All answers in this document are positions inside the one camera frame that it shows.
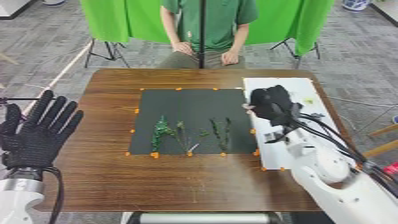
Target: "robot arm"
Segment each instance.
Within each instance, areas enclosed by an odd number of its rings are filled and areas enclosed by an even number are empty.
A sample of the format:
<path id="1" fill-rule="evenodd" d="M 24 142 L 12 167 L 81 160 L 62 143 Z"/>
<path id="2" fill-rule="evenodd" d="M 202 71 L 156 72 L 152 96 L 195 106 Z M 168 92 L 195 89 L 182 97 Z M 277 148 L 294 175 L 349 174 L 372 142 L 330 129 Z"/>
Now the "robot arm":
<path id="1" fill-rule="evenodd" d="M 0 180 L 0 224 L 33 223 L 26 211 L 44 200 L 42 188 L 37 180 Z"/>
<path id="2" fill-rule="evenodd" d="M 6 105 L 5 122 L 0 126 L 0 146 L 5 151 L 1 163 L 8 174 L 0 180 L 0 224 L 31 223 L 26 211 L 44 200 L 42 171 L 54 174 L 62 183 L 53 160 L 81 121 L 83 112 L 74 113 L 76 103 L 65 105 L 63 97 L 54 99 L 53 104 L 51 101 L 53 92 L 46 91 L 19 130 L 21 110 L 14 104 Z M 58 199 L 49 224 L 56 221 L 62 194 Z"/>
<path id="3" fill-rule="evenodd" d="M 392 224 L 398 220 L 398 199 L 369 174 L 355 170 L 339 148 L 323 145 L 300 124 L 300 108 L 280 86 L 252 91 L 245 108 L 285 130 L 284 143 L 294 158 L 291 175 L 312 196 L 335 224 Z M 364 166 L 365 158 L 351 154 Z"/>

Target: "person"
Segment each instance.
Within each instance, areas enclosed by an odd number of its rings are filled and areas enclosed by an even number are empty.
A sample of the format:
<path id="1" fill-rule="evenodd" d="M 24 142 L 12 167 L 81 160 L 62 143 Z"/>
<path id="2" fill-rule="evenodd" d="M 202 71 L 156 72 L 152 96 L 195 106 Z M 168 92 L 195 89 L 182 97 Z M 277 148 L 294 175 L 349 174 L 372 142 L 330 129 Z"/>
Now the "person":
<path id="1" fill-rule="evenodd" d="M 158 68 L 195 69 L 200 36 L 198 0 L 163 0 L 159 14 L 173 52 Z M 255 19 L 255 0 L 205 1 L 204 68 L 245 68 L 239 50 L 248 36 L 248 24 Z"/>

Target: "black glove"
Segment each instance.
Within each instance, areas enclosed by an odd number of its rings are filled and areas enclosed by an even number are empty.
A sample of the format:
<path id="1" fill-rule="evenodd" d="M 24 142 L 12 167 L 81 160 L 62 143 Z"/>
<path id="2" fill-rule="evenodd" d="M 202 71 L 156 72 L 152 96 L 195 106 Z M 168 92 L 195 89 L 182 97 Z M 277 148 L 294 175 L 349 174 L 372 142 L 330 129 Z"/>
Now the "black glove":
<path id="1" fill-rule="evenodd" d="M 287 126 L 301 109 L 301 105 L 291 102 L 289 93 L 280 85 L 252 91 L 250 107 L 255 116 L 269 120 L 271 126 Z"/>
<path id="2" fill-rule="evenodd" d="M 65 97 L 60 96 L 47 109 L 51 101 L 53 92 L 47 90 L 30 110 L 19 133 L 15 132 L 21 110 L 15 104 L 6 106 L 5 122 L 0 125 L 0 146 L 5 151 L 1 163 L 6 169 L 53 166 L 58 150 L 74 132 L 83 112 L 78 111 L 70 117 L 78 106 L 76 102 L 69 102 L 63 108 Z"/>

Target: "green shirt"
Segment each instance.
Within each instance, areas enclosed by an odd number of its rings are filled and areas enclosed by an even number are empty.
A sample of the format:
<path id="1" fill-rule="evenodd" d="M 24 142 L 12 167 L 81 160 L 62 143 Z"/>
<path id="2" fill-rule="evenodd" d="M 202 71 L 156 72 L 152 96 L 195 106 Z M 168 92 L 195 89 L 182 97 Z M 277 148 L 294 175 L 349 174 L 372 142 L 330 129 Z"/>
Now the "green shirt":
<path id="1" fill-rule="evenodd" d="M 198 51 L 200 1 L 163 0 L 163 7 L 173 14 L 181 12 L 177 36 Z M 236 25 L 250 23 L 255 19 L 255 0 L 205 1 L 205 50 L 221 51 L 230 48 Z"/>

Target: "green backdrop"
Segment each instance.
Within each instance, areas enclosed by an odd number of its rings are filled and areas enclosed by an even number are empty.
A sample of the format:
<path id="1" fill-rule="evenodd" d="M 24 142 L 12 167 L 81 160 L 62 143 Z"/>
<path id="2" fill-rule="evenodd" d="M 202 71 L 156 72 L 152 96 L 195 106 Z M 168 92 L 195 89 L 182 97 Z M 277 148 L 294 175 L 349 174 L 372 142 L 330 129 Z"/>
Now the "green backdrop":
<path id="1" fill-rule="evenodd" d="M 79 0 L 92 37 L 127 42 L 129 37 L 168 42 L 159 20 L 161 0 Z M 259 19 L 250 24 L 246 44 L 294 38 L 294 52 L 314 46 L 333 0 L 257 0 Z"/>

